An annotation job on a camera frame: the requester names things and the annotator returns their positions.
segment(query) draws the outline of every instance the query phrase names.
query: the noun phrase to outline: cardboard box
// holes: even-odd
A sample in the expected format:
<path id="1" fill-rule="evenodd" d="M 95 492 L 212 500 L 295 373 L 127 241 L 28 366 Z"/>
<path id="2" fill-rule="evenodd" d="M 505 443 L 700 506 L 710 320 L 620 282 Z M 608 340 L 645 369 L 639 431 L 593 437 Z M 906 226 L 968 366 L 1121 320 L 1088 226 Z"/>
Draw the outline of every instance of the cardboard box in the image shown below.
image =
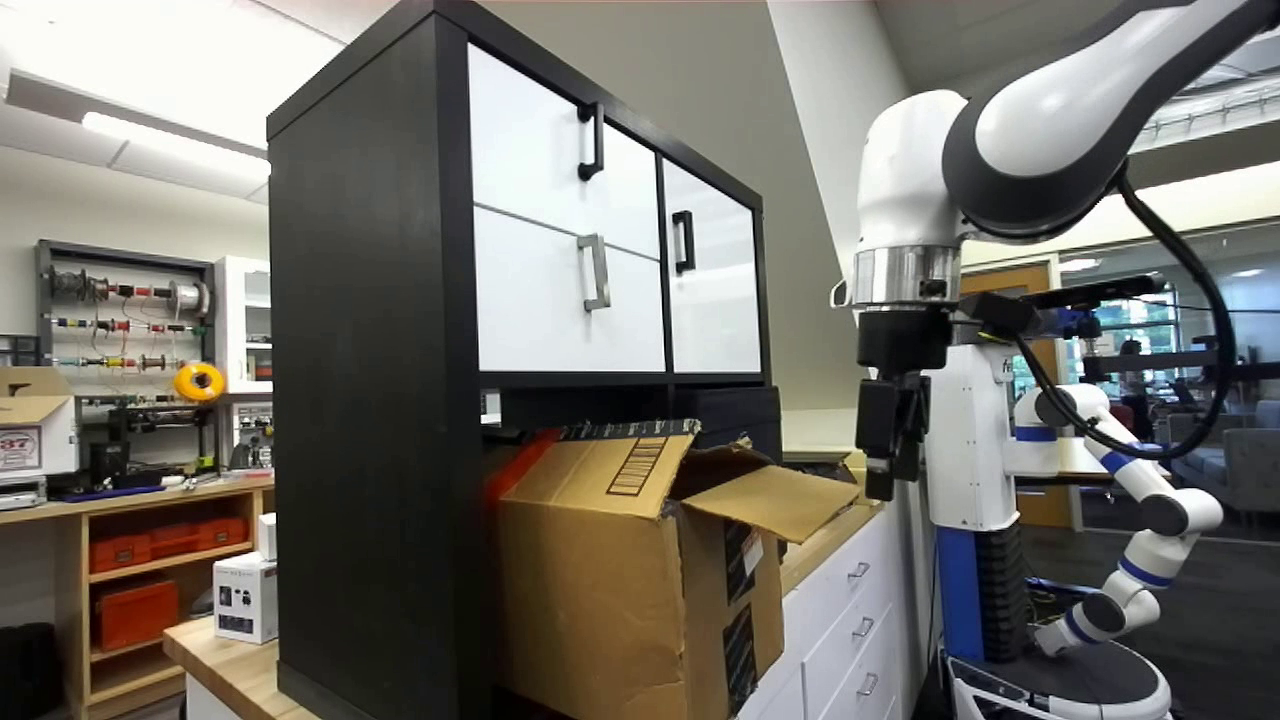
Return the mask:
<path id="1" fill-rule="evenodd" d="M 75 473 L 75 395 L 55 369 L 0 369 L 0 480 Z"/>
<path id="2" fill-rule="evenodd" d="M 281 633 L 276 564 L 263 564 L 262 553 L 215 561 L 212 617 L 220 635 L 242 635 L 256 645 L 276 639 Z"/>
<path id="3" fill-rule="evenodd" d="M 498 500 L 501 679 L 577 720 L 731 718 L 785 647 L 779 539 L 858 498 L 693 437 L 550 443 Z"/>

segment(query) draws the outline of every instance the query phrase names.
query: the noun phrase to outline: storage shelf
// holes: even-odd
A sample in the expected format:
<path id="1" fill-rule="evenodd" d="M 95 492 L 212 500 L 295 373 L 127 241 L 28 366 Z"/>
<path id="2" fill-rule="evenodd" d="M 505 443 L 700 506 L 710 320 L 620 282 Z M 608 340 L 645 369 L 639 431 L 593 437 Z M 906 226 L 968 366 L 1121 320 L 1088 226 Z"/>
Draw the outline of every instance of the storage shelf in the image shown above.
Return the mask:
<path id="1" fill-rule="evenodd" d="M 143 639 L 143 645 L 127 645 L 127 647 L 108 647 L 108 651 L 89 651 L 89 665 L 105 665 L 105 660 L 118 660 L 118 656 L 133 656 L 133 651 L 143 651 L 143 647 L 157 647 L 157 645 L 166 645 L 166 635 L 157 635 L 157 639 Z"/>
<path id="2" fill-rule="evenodd" d="M 153 683 L 177 683 L 182 676 L 183 673 L 166 656 L 166 647 L 153 645 L 150 651 L 118 656 L 113 665 L 92 668 L 89 705 L 108 705 Z"/>
<path id="3" fill-rule="evenodd" d="M 220 555 L 242 555 L 242 553 L 253 553 L 253 539 L 209 549 L 209 553 L 166 555 L 166 561 L 153 561 L 153 564 L 127 564 L 127 568 L 113 568 L 113 572 L 89 572 L 89 584 L 113 584 L 113 579 L 126 579 L 126 576 L 150 576 L 150 572 L 202 564 L 202 561 L 220 561 Z"/>

